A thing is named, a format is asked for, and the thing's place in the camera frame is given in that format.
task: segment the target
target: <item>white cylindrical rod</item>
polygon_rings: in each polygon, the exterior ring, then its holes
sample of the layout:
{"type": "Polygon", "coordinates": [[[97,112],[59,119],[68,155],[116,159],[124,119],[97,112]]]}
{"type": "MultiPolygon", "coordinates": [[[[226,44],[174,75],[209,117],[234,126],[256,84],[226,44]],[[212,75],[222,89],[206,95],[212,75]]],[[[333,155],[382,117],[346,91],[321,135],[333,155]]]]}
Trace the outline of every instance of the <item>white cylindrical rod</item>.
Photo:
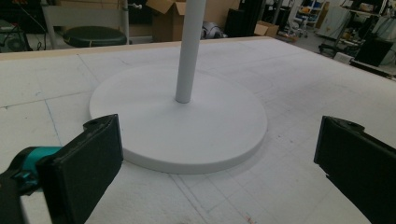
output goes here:
{"type": "Polygon", "coordinates": [[[205,5],[206,0],[188,0],[186,5],[176,90],[176,101],[182,104],[191,99],[205,5]]]}

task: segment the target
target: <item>round white base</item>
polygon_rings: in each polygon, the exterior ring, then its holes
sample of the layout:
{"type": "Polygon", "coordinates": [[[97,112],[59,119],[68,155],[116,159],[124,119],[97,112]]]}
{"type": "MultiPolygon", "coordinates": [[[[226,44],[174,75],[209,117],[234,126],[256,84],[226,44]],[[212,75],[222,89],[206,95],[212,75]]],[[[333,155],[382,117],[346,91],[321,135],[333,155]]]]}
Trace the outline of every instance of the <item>round white base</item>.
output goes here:
{"type": "Polygon", "coordinates": [[[175,100],[177,68],[122,72],[93,93],[93,119],[119,114],[124,158],[166,173],[224,170],[253,155],[267,118],[260,101],[239,84],[196,71],[191,101],[175,100]]]}

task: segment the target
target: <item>tabletop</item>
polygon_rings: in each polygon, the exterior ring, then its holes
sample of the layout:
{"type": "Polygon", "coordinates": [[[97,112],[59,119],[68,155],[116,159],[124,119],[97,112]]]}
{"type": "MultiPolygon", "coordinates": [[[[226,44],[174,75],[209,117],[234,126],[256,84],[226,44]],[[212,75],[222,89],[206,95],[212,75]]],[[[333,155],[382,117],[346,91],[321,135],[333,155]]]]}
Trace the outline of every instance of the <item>tabletop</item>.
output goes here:
{"type": "MultiPolygon", "coordinates": [[[[177,66],[179,51],[175,42],[0,54],[0,170],[26,147],[64,146],[81,133],[90,97],[107,78],[177,66]]],[[[124,161],[87,223],[369,223],[313,163],[314,153],[325,115],[359,123],[396,147],[394,81],[262,37],[203,41],[197,69],[260,99],[268,118],[262,148],[207,175],[124,161]]],[[[41,192],[22,201],[31,223],[50,223],[41,192]]]]}

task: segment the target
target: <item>open cardboard box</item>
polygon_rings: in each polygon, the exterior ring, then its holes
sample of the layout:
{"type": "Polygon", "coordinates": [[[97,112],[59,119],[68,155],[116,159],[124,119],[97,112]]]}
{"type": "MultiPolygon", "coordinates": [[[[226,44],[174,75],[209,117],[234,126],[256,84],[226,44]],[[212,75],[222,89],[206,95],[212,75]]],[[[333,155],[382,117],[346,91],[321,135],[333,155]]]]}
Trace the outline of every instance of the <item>open cardboard box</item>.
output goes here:
{"type": "MultiPolygon", "coordinates": [[[[180,41],[186,13],[186,0],[148,0],[146,6],[153,9],[153,41],[180,41]]],[[[224,27],[228,10],[238,7],[239,1],[235,0],[206,0],[204,20],[224,27]]]]}
{"type": "Polygon", "coordinates": [[[279,26],[265,21],[257,21],[254,35],[266,35],[275,38],[279,26]]]}

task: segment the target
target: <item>round stool seat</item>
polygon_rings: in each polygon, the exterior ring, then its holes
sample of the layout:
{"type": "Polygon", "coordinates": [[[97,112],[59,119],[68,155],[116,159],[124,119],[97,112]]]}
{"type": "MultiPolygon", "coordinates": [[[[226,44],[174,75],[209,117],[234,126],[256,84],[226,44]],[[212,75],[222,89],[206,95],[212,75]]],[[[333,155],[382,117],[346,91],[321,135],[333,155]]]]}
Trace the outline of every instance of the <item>round stool seat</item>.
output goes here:
{"type": "Polygon", "coordinates": [[[64,33],[64,42],[76,48],[124,45],[126,41],[121,31],[102,26],[79,26],[64,33]]]}

